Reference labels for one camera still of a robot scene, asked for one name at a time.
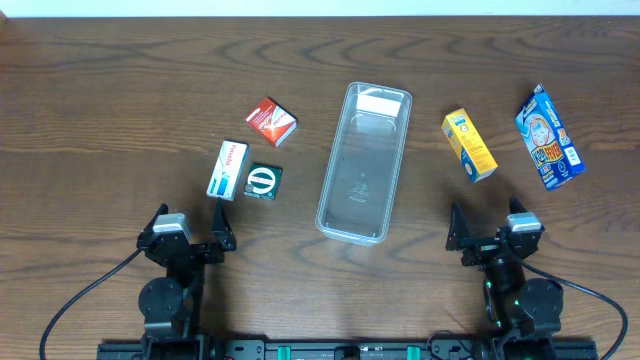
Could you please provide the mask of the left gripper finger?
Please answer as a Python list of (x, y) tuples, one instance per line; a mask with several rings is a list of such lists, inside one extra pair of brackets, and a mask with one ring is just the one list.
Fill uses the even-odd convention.
[(153, 226), (157, 220), (157, 218), (161, 215), (166, 215), (168, 213), (168, 205), (166, 203), (162, 203), (159, 208), (157, 209), (157, 211), (155, 212), (154, 216), (152, 217), (152, 219), (149, 221), (149, 223), (144, 227), (143, 229), (143, 233), (144, 234), (150, 234), (153, 232)]
[(218, 199), (216, 201), (211, 223), (211, 234), (221, 245), (234, 245), (235, 235), (227, 220), (224, 205), (224, 200)]

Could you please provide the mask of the white Panadol box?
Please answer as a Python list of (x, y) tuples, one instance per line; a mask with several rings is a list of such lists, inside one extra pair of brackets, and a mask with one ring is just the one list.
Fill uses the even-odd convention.
[(225, 140), (216, 160), (206, 195), (232, 201), (248, 155), (245, 143)]

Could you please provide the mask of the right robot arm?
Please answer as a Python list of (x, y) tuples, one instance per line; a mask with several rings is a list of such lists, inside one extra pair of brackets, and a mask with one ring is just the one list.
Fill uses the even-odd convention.
[(445, 249), (459, 251), (464, 267), (483, 272), (486, 311), (509, 338), (550, 336), (561, 329), (562, 286), (548, 278), (526, 278), (523, 260), (538, 251), (544, 226), (516, 199), (506, 224), (487, 237), (474, 237), (459, 203), (451, 205)]

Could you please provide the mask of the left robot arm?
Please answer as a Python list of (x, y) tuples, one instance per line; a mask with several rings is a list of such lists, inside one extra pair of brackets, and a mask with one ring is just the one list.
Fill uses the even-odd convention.
[(224, 212), (216, 202), (208, 242), (193, 244), (186, 215), (171, 213), (161, 204), (137, 238), (146, 258), (166, 269), (166, 275), (149, 281), (138, 305), (144, 316), (145, 337), (159, 342), (188, 338), (199, 329), (207, 265), (224, 261), (237, 241)]

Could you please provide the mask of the yellow medicine box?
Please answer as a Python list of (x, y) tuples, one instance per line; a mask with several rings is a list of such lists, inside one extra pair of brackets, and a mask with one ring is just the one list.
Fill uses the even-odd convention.
[(441, 128), (473, 183), (490, 176), (498, 168), (464, 108), (447, 114)]

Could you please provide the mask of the blue fever patch box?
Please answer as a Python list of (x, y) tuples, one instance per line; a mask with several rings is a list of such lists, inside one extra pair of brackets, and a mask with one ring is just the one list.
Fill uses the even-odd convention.
[(542, 84), (534, 88), (514, 122), (547, 191), (561, 187), (586, 170)]

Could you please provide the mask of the red Panadol Actifast box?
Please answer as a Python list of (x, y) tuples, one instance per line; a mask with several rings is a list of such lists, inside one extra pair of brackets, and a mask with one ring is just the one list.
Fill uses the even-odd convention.
[(298, 120), (275, 100), (265, 97), (245, 117), (245, 123), (278, 147), (297, 128)]

